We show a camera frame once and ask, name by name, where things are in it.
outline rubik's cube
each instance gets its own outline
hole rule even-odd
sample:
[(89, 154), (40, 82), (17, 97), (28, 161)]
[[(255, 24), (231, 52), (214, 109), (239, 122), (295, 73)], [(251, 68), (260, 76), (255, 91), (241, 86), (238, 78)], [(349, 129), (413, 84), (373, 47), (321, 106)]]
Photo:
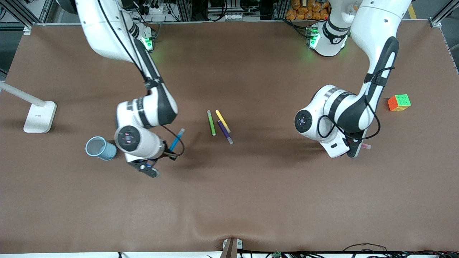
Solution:
[(390, 111), (402, 111), (411, 106), (407, 94), (394, 95), (387, 103)]

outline floor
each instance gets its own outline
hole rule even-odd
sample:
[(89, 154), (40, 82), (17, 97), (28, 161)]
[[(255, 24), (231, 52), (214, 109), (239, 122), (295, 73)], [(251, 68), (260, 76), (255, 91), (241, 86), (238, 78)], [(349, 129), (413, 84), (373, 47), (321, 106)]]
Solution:
[[(429, 18), (437, 10), (443, 7), (448, 0), (415, 0), (413, 2), (414, 12), (407, 12), (405, 19), (410, 18)], [(61, 12), (56, 15), (56, 19), (61, 23), (79, 23), (78, 16)], [(450, 47), (452, 58), (455, 63), (459, 63), (459, 8), (442, 21), (442, 31), (445, 40)], [(19, 40), (21, 39), (22, 31), (1, 31), (0, 29), (0, 69), (8, 72), (14, 54), (16, 52)]]

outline yellow marker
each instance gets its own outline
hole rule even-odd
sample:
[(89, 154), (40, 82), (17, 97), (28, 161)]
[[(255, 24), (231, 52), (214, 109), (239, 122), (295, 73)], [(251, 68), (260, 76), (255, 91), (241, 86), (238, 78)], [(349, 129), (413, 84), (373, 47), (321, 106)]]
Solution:
[(408, 13), (409, 13), (409, 17), (410, 17), (411, 19), (417, 19), (416, 13), (414, 12), (413, 5), (412, 5), (412, 4), (409, 4)]
[(217, 113), (217, 117), (220, 119), (220, 121), (222, 121), (222, 124), (223, 124), (223, 126), (226, 128), (226, 130), (228, 131), (228, 133), (230, 133), (230, 132), (231, 132), (231, 131), (230, 131), (230, 128), (229, 128), (228, 125), (226, 124), (225, 119), (223, 119), (222, 114), (220, 114), (220, 111), (215, 110), (215, 113)]

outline black cable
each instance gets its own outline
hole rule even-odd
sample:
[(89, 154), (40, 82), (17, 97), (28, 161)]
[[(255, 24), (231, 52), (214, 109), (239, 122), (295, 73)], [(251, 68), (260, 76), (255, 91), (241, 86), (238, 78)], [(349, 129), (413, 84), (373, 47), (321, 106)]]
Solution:
[[(368, 82), (371, 82), (378, 74), (382, 73), (383, 71), (392, 70), (392, 69), (394, 69), (394, 68), (395, 68), (394, 66), (391, 66), (391, 67), (386, 67), (386, 68), (383, 68), (383, 69), (381, 69), (381, 70), (378, 70), (377, 72), (375, 72), (375, 73), (373, 74), (373, 76), (371, 77), (371, 79), (370, 79)], [(317, 123), (317, 132), (318, 132), (319, 136), (322, 137), (322, 138), (327, 138), (327, 137), (331, 134), (331, 132), (333, 131), (333, 129), (334, 129), (335, 126), (336, 126), (336, 127), (338, 128), (338, 130), (339, 130), (340, 132), (342, 132), (347, 138), (352, 139), (352, 140), (367, 140), (367, 139), (373, 138), (373, 137), (375, 137), (376, 135), (378, 135), (378, 133), (381, 131), (381, 122), (380, 122), (378, 116), (376, 115), (376, 112), (374, 111), (374, 109), (373, 109), (373, 108), (371, 107), (371, 105), (369, 104), (369, 101), (368, 101), (368, 98), (367, 98), (368, 95), (364, 95), (364, 96), (365, 96), (365, 98), (364, 98), (365, 105), (366, 105), (367, 107), (370, 108), (371, 113), (373, 113), (373, 116), (375, 117), (376, 122), (378, 123), (378, 129), (376, 130), (376, 132), (375, 132), (374, 134), (372, 134), (372, 135), (370, 135), (370, 136), (367, 136), (367, 137), (363, 137), (363, 138), (352, 137), (352, 136), (346, 134), (346, 132), (343, 131), (343, 130), (338, 126), (338, 124), (335, 123), (335, 121), (333, 121), (330, 117), (328, 117), (327, 115), (323, 115), (323, 116), (321, 116), (321, 117), (319, 118), (318, 123)], [(328, 134), (327, 134), (325, 137), (321, 134), (321, 132), (320, 132), (320, 130), (319, 130), (319, 123), (320, 123), (320, 120), (321, 120), (323, 117), (327, 117), (327, 118), (333, 123), (333, 125), (334, 125), (334, 126), (330, 129), (330, 132), (328, 132)], [(346, 247), (346, 249), (347, 249), (347, 248), (350, 248), (350, 247), (354, 247), (354, 246), (363, 246), (363, 245), (373, 245), (373, 246), (377, 246), (377, 247), (380, 247), (380, 248), (385, 248), (384, 246), (374, 245), (374, 244), (370, 244), (370, 243), (364, 243), (364, 244), (356, 244), (356, 245), (353, 245), (353, 246), (349, 246), (349, 247)]]
[(0, 9), (0, 15), (2, 15), (0, 20), (3, 19), (5, 17), (5, 15), (6, 15), (6, 11), (5, 11), (5, 9), (3, 7)]
[[(112, 29), (113, 33), (115, 34), (115, 37), (118, 39), (118, 41), (119, 41), (119, 43), (121, 44), (121, 46), (123, 47), (124, 51), (126, 51), (126, 54), (128, 54), (128, 56), (131, 58), (131, 60), (132, 60), (132, 62), (134, 63), (135, 67), (137, 68), (137, 70), (139, 70), (140, 74), (142, 74), (142, 77), (143, 77), (144, 80), (146, 81), (144, 72), (143, 72), (142, 69), (137, 65), (137, 63), (135, 62), (134, 58), (133, 58), (132, 55), (129, 53), (128, 49), (127, 49), (126, 46), (123, 44), (122, 40), (119, 38), (118, 34), (116, 33), (115, 29), (113, 28), (112, 24), (111, 24), (110, 21), (108, 20), (107, 14), (105, 13), (104, 8), (102, 7), (101, 0), (97, 0), (97, 2), (99, 3), (99, 7), (101, 8), (102, 14), (103, 14), (104, 17), (105, 17), (105, 20), (107, 21), (108, 26), (110, 27), (110, 29)], [(123, 14), (120, 13), (120, 15), (121, 15), (121, 18), (123, 18), (124, 27), (126, 28), (126, 32), (127, 32), (128, 29), (127, 29), (127, 27), (126, 27), (126, 21), (124, 20)]]
[(302, 37), (310, 38), (310, 36), (307, 36), (307, 35), (301, 33), (301, 31), (298, 30), (298, 29), (306, 29), (306, 27), (301, 27), (301, 26), (295, 25), (295, 24), (293, 24), (292, 21), (285, 20), (285, 19), (283, 19), (283, 18), (275, 18), (275, 20), (279, 20), (279, 21), (283, 21), (283, 22), (287, 23), (290, 27), (294, 28), (295, 31), (296, 31), (298, 34), (300, 34)]
[(330, 118), (329, 118), (327, 115), (323, 115), (323, 116), (319, 117), (319, 119), (317, 120), (317, 133), (319, 134), (320, 137), (322, 137), (322, 138), (327, 138), (328, 136), (330, 136), (331, 132), (333, 132), (333, 129), (335, 128), (336, 125), (333, 124), (333, 126), (332, 126), (331, 129), (330, 129), (330, 132), (328, 132), (327, 135), (323, 136), (323, 135), (320, 133), (320, 129), (319, 129), (320, 121), (321, 121), (323, 118), (328, 118), (328, 120), (330, 120)]
[(350, 245), (350, 246), (344, 248), (342, 250), (342, 252), (346, 251), (347, 249), (349, 249), (351, 247), (357, 247), (357, 246), (374, 246), (374, 247), (379, 247), (379, 248), (383, 249), (385, 252), (387, 252), (387, 248), (385, 246), (375, 245), (375, 244), (371, 244), (371, 243), (362, 243), (362, 244)]
[[(173, 131), (169, 130), (169, 128), (167, 128), (164, 125), (162, 125), (162, 127), (164, 127), (164, 129), (166, 129), (169, 133), (171, 133), (173, 136), (175, 136), (175, 138), (177, 138), (177, 135)], [(180, 141), (180, 144), (182, 145), (182, 152), (177, 154), (177, 157), (181, 156), (185, 152), (185, 144), (182, 142), (181, 138), (179, 138), (179, 141)]]
[[(122, 13), (121, 13), (121, 18), (123, 19), (124, 28), (126, 29), (126, 33), (128, 34), (128, 40), (131, 43), (132, 49), (134, 50), (134, 53), (135, 53), (135, 57), (137, 57), (137, 61), (139, 62), (139, 65), (140, 65), (140, 57), (137, 54), (137, 51), (141, 51), (141, 50), (137, 50), (137, 48), (135, 47), (134, 43), (132, 42), (135, 39), (133, 39), (133, 40), (131, 39), (132, 36), (129, 34), (128, 26), (126, 25), (126, 20), (124, 19), (124, 16), (123, 16)], [(140, 70), (141, 70), (140, 73), (142, 74), (142, 77), (143, 77), (144, 81), (147, 82), (148, 78), (145, 76), (145, 73), (144, 73), (143, 69), (140, 69)]]
[(172, 9), (172, 6), (171, 6), (171, 3), (169, 2), (169, 0), (166, 0), (164, 2), (164, 4), (166, 5), (167, 9), (171, 12), (170, 14), (171, 14), (172, 18), (174, 18), (176, 21), (180, 22), (180, 19), (178, 19), (177, 16), (175, 15), (174, 10)]
[(228, 2), (227, 0), (222, 0), (223, 1), (223, 4), (222, 4), (222, 13), (220, 14), (220, 17), (215, 20), (214, 22), (218, 22), (219, 20), (221, 20), (225, 14), (226, 14), (226, 11), (228, 10)]
[(205, 21), (209, 21), (209, 18), (204, 13), (204, 10), (205, 10), (204, 3), (205, 2), (206, 2), (206, 0), (201, 0), (201, 4), (199, 5), (199, 12), (201, 13), (202, 18), (204, 18)]
[(138, 6), (136, 2), (133, 2), (133, 4), (137, 7), (135, 10), (140, 15), (140, 18), (143, 20), (143, 22), (145, 22), (145, 19), (143, 18), (143, 15), (140, 13), (140, 6)]
[(253, 10), (250, 10), (250, 7), (248, 6), (248, 3), (247, 3), (247, 7), (244, 7), (244, 6), (242, 5), (242, 2), (244, 2), (244, 1), (247, 1), (247, 0), (241, 0), (241, 1), (239, 1), (239, 7), (240, 7), (242, 10), (244, 10), (244, 11), (246, 11), (246, 12), (254, 12), (254, 11), (260, 10), (260, 6), (255, 7), (255, 9), (253, 9)]

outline brown table surface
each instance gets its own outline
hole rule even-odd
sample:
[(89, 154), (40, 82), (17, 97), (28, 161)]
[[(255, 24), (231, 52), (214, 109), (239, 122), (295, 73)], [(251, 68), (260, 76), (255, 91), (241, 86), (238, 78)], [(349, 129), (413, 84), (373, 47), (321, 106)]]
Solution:
[[(6, 82), (58, 108), (52, 131), (26, 134), (29, 104), (0, 95), (0, 251), (211, 251), (231, 236), (264, 251), (458, 250), (459, 77), (427, 21), (402, 22), (398, 36), (373, 148), (331, 159), (293, 120), (323, 85), (359, 91), (368, 59), (352, 39), (325, 58), (280, 22), (164, 25), (153, 57), (186, 152), (152, 179), (120, 153), (84, 151), (95, 135), (113, 139), (119, 102), (145, 93), (134, 65), (94, 53), (81, 27), (34, 27)], [(389, 112), (394, 94), (412, 106)], [(234, 145), (210, 135), (208, 109)]]

